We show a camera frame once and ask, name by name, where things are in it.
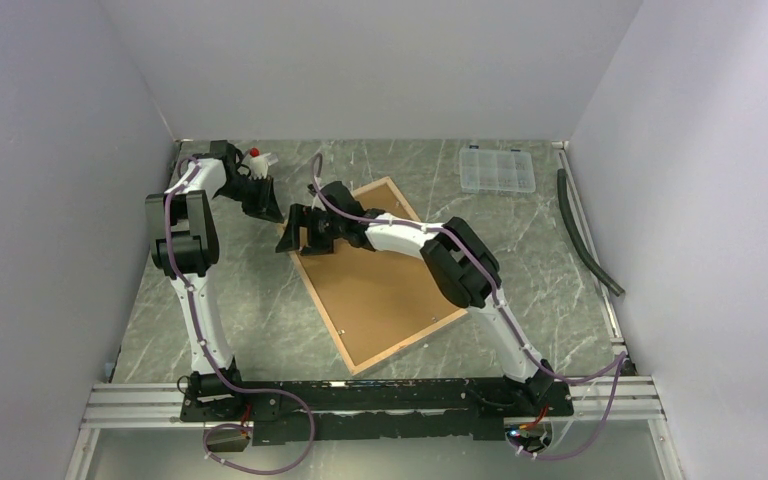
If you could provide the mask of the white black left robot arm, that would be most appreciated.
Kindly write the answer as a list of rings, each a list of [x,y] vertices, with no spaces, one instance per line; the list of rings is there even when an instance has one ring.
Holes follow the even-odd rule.
[[[180,160],[170,187],[145,199],[150,256],[169,279],[186,322],[191,373],[186,397],[205,400],[223,420],[238,417],[246,392],[234,353],[224,333],[212,268],[220,259],[220,242],[211,202],[217,197],[240,205],[248,217],[280,224],[269,168],[274,158],[255,147],[241,150],[227,140],[213,141],[205,153]]]

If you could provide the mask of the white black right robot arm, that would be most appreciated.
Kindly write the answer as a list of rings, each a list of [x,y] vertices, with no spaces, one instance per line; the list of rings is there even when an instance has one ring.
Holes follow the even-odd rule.
[[[328,255],[342,239],[354,248],[422,260],[442,296],[484,327],[514,409],[532,415],[546,405],[553,370],[516,320],[502,288],[498,260],[465,220],[424,223],[366,208],[340,181],[324,187],[312,183],[308,189],[318,205],[291,206],[276,252]]]

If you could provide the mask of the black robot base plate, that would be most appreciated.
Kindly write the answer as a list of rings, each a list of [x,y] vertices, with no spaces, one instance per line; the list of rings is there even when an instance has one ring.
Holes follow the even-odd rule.
[[[504,377],[243,382],[214,376],[182,389],[184,423],[250,423],[257,445],[380,438],[469,437],[500,440],[519,419],[569,417],[568,385],[541,394]]]

